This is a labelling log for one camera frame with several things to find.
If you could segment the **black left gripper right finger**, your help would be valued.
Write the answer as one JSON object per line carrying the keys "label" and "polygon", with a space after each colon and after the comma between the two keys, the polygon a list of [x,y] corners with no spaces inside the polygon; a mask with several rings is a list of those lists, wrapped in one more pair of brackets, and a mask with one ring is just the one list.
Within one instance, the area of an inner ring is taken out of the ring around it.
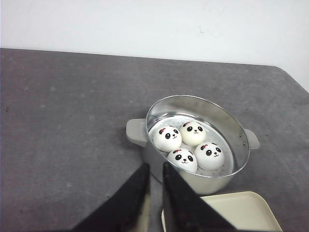
{"label": "black left gripper right finger", "polygon": [[163,165],[163,209],[168,232],[235,232],[205,203],[169,163]]}

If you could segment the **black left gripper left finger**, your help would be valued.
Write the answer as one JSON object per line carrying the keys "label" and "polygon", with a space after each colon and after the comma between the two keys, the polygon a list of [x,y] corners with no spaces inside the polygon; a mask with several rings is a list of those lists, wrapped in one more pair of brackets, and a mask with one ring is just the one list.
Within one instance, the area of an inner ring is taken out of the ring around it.
{"label": "black left gripper left finger", "polygon": [[74,232],[146,232],[150,198],[150,166],[144,163],[112,197],[72,230]]}

